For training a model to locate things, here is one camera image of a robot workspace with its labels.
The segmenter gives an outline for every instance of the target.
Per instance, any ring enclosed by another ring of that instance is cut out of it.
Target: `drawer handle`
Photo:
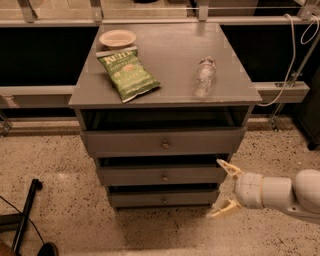
[[[163,148],[163,149],[168,149],[169,147],[170,147],[169,143],[168,143],[166,140],[164,140],[164,141],[162,142],[162,148]]]
[[[165,197],[161,198],[161,201],[162,201],[163,204],[168,203],[167,198],[165,198]]]
[[[167,176],[167,175],[165,175],[165,174],[164,174],[164,175],[162,175],[162,180],[163,180],[163,181],[168,181],[168,180],[169,180],[169,178],[168,178],[168,176]]]

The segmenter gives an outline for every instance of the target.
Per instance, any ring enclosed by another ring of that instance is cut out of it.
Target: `cord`
[[[17,209],[17,207],[15,207],[13,204],[11,204],[8,200],[4,199],[2,196],[0,196],[0,198],[1,198],[4,202],[6,202],[8,205],[10,205],[12,208],[14,208],[18,213],[20,213],[20,214],[22,214],[23,216],[27,217],[25,214],[23,214],[21,211],[19,211],[19,210]],[[42,244],[44,244],[44,240],[43,240],[43,238],[42,238],[42,236],[41,236],[38,228],[36,227],[36,225],[33,223],[33,221],[32,221],[30,218],[27,217],[27,219],[28,219],[28,221],[30,221],[30,223],[32,224],[32,226],[33,226],[34,229],[36,230],[38,236],[39,236],[40,239],[41,239]]]
[[[296,59],[296,41],[295,41],[295,33],[294,33],[294,25],[293,25],[293,20],[291,18],[291,16],[289,14],[285,14],[284,15],[286,18],[288,18],[290,20],[290,23],[291,23],[291,36],[292,36],[292,47],[293,47],[293,56],[292,56],[292,60],[291,60],[291,64],[288,68],[288,72],[287,72],[287,75],[286,75],[286,78],[284,79],[284,84],[279,92],[279,94],[277,95],[277,97],[271,101],[270,103],[266,103],[266,104],[258,104],[258,106],[260,107],[268,107],[268,106],[271,106],[272,104],[276,103],[276,101],[280,98],[281,94],[283,93],[284,91],[284,88],[287,86],[288,84],[288,77],[289,77],[289,74],[290,74],[290,71],[291,71],[291,68],[293,66],[293,63]]]
[[[312,17],[314,17],[315,20],[312,21],[312,23],[309,25],[309,27],[307,27],[307,29],[303,32],[303,34],[302,34],[302,36],[301,36],[301,39],[300,39],[300,43],[303,44],[303,45],[306,45],[307,43],[309,43],[309,42],[316,36],[316,34],[318,33],[318,30],[319,30],[320,24],[319,24],[319,20],[318,20],[317,16],[312,15]],[[303,38],[304,38],[305,34],[307,33],[307,31],[309,30],[309,28],[310,28],[315,22],[317,22],[316,31],[314,32],[314,34],[312,35],[312,37],[309,38],[308,41],[303,42]]]

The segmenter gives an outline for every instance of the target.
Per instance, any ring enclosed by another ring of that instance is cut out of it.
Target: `bowl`
[[[99,40],[105,46],[118,48],[132,44],[136,38],[135,33],[129,30],[110,30],[103,33]]]

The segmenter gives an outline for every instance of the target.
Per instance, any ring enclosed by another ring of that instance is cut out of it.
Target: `black cable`
[[[19,210],[17,209],[17,207],[15,207],[13,204],[11,204],[8,200],[4,199],[2,196],[0,196],[0,198],[1,198],[4,202],[6,202],[8,205],[10,205],[12,208],[14,208],[18,213],[20,213],[21,215],[25,216],[25,217],[28,219],[28,221],[30,221],[30,223],[32,224],[32,226],[33,226],[34,229],[36,230],[38,236],[40,237],[42,244],[45,244],[45,243],[44,243],[44,240],[42,239],[42,236],[41,236],[41,234],[40,234],[40,232],[39,232],[39,230],[38,230],[38,228],[37,228],[36,225],[33,223],[33,221],[32,221],[29,217],[27,217],[25,214],[23,214],[21,211],[19,211]]]

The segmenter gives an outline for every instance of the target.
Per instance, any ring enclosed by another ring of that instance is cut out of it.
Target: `gray countertop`
[[[96,52],[107,49],[102,33],[127,29],[137,35],[134,45],[144,68],[161,87],[123,104]],[[205,100],[193,96],[193,75],[201,59],[216,59],[213,93]],[[261,101],[245,69],[218,24],[101,25],[69,105],[73,108],[161,107],[195,105],[253,105]]]

